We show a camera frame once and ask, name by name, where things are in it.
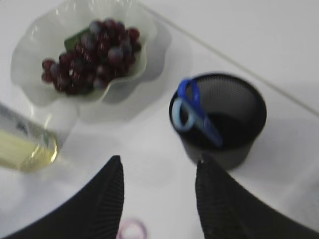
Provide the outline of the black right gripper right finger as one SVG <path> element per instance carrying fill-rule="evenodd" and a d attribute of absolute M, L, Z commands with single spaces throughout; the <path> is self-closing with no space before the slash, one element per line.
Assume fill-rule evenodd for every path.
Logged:
<path fill-rule="evenodd" d="M 196 204 L 206 239 L 317 239 L 319 234 L 252 195 L 210 155 L 197 164 Z"/>

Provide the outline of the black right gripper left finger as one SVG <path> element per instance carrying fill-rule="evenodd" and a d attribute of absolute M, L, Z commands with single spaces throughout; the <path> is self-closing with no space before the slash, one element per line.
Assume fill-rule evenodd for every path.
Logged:
<path fill-rule="evenodd" d="M 115 239 L 123 205 L 123 165 L 114 155 L 72 198 L 8 238 Z"/>

